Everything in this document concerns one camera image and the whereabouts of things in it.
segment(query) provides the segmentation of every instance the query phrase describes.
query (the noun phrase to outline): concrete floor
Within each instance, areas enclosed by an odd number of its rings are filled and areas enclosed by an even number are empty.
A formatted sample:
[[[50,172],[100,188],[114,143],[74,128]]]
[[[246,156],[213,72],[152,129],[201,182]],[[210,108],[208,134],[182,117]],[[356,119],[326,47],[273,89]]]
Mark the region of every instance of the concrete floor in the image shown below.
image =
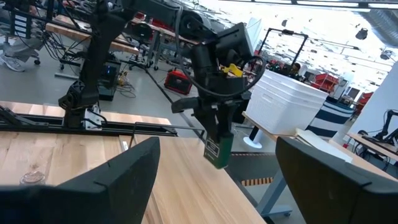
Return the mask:
[[[128,56],[128,54],[118,54],[118,57],[125,58]],[[68,87],[73,81],[54,77],[54,73],[59,72],[59,63],[51,59],[45,49],[40,51],[40,58],[42,63],[39,66],[34,65],[33,60],[30,59],[26,63],[26,71],[24,73],[13,72],[5,66],[0,66],[0,100],[58,105],[58,99],[66,93]],[[150,68],[149,71],[157,80],[159,85],[164,88],[163,83],[166,71],[170,69],[171,66],[165,63],[160,63],[159,68],[160,69],[158,71],[153,71],[152,68]],[[72,74],[73,70],[71,67],[66,65],[63,73]],[[142,70],[134,68],[132,71],[129,71],[128,78],[135,88],[134,94],[136,97],[126,98],[120,93],[116,93],[112,102],[101,102],[101,109],[103,111],[162,117],[169,119],[174,125],[188,126],[187,122],[179,114],[173,114],[171,112],[170,102],[157,88],[156,84],[150,79],[150,77]],[[168,90],[166,90],[166,92],[173,101],[197,95],[197,90],[195,88],[192,88],[192,91],[188,96],[180,95]],[[195,127],[200,128],[200,123],[190,116],[191,113],[191,110],[184,112],[186,117],[188,117],[189,122],[191,122]],[[183,137],[196,137],[193,131],[177,131],[179,135]],[[242,138],[247,136],[251,130],[245,128],[234,128],[234,131],[236,133],[236,137],[234,139],[233,151],[254,151],[245,145],[242,140]],[[275,152],[275,142],[268,137],[264,137],[261,140],[261,143],[263,148],[259,151]],[[268,185],[247,187],[250,194],[256,200],[261,199],[267,188]],[[293,212],[289,218],[284,216],[272,217],[276,224],[305,223],[288,188],[284,190],[280,199],[277,201],[277,204],[289,204],[293,208]]]

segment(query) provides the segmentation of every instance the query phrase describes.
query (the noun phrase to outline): yellow object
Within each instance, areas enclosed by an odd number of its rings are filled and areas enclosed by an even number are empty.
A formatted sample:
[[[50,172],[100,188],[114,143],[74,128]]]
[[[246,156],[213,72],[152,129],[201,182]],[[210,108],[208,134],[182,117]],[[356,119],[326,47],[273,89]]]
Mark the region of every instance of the yellow object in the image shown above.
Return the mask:
[[[223,70],[225,73],[231,72],[237,77],[242,77],[243,71],[238,69],[235,64],[230,64],[229,67],[225,67]]]

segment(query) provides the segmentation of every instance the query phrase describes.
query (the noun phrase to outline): red case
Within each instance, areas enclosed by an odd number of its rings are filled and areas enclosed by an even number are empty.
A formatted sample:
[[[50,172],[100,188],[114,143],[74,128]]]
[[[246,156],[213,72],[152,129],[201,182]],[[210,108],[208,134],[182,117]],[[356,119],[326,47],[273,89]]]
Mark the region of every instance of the red case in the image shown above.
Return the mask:
[[[176,91],[177,93],[187,95],[191,91],[192,84],[183,72],[174,70],[167,74],[164,87]]]

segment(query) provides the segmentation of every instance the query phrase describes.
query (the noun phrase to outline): white storage bin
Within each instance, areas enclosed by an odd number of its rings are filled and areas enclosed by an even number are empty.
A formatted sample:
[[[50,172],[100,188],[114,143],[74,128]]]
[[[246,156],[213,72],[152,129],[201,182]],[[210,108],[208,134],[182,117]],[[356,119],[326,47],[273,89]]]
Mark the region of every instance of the white storage bin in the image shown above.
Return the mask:
[[[302,82],[294,80],[293,78],[286,77],[269,70],[266,70],[264,72],[257,85],[266,88],[266,86],[264,86],[266,83],[276,88],[282,88],[292,95],[297,95],[311,101],[325,101],[326,97],[328,96],[328,93],[325,93],[324,91],[317,90],[310,85],[304,84]]]
[[[271,134],[294,135],[296,128],[307,128],[321,106],[295,103],[257,86],[246,114]]]
[[[299,94],[299,91],[295,91],[289,87],[277,88],[270,85],[269,83],[263,83],[262,86],[255,86],[254,88],[263,88],[271,92],[272,94],[279,95],[290,102],[295,102],[297,104],[302,104],[305,106],[322,107],[325,99],[317,97],[305,97],[304,93]]]

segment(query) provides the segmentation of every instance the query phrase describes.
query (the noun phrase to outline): sneaker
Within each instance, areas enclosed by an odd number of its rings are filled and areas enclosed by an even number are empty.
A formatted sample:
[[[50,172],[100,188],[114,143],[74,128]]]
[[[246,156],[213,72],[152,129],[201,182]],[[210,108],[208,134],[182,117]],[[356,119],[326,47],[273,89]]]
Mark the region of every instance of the sneaker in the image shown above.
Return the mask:
[[[18,58],[8,57],[5,54],[0,55],[0,61],[5,63],[7,67],[15,72],[24,72],[24,62],[19,60]]]

